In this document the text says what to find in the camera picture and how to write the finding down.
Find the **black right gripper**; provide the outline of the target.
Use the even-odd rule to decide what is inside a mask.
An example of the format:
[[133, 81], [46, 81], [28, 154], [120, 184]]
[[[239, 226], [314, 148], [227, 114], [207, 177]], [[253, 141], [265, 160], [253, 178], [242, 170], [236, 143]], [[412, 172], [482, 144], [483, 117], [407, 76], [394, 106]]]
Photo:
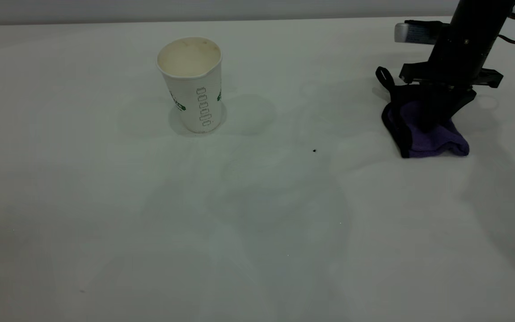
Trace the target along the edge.
[[[488, 55], [472, 47], [468, 39], [452, 39], [449, 26], [399, 26], [400, 43], [433, 45], [426, 62], [405, 64], [399, 77], [411, 82], [438, 83], [447, 86], [483, 85], [498, 88], [503, 75], [483, 68]], [[460, 109], [472, 102], [477, 93], [473, 89], [450, 90], [442, 101], [442, 90], [435, 86], [421, 86], [422, 111], [420, 128], [432, 131], [438, 123], [452, 119]]]

